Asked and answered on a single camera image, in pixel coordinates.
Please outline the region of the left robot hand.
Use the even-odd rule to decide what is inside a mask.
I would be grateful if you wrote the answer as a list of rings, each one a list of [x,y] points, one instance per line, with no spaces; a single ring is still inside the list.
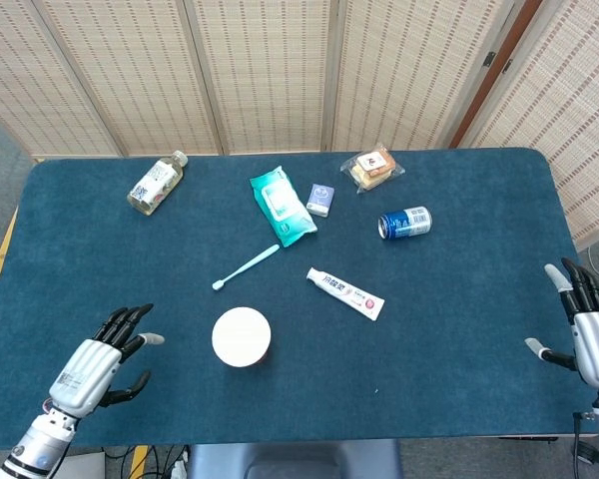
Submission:
[[[52,383],[46,411],[80,420],[98,407],[131,401],[143,391],[151,379],[149,370],[124,389],[113,389],[111,385],[120,367],[133,354],[146,345],[164,343],[160,334],[134,332],[153,307],[147,303],[111,312],[93,336],[77,347]]]

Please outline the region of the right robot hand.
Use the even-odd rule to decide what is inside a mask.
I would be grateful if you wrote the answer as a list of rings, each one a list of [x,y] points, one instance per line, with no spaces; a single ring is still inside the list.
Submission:
[[[544,271],[556,288],[570,327],[574,353],[560,353],[534,337],[524,339],[526,346],[542,361],[578,373],[581,379],[599,390],[599,283],[585,267],[567,257],[562,273],[547,263]]]

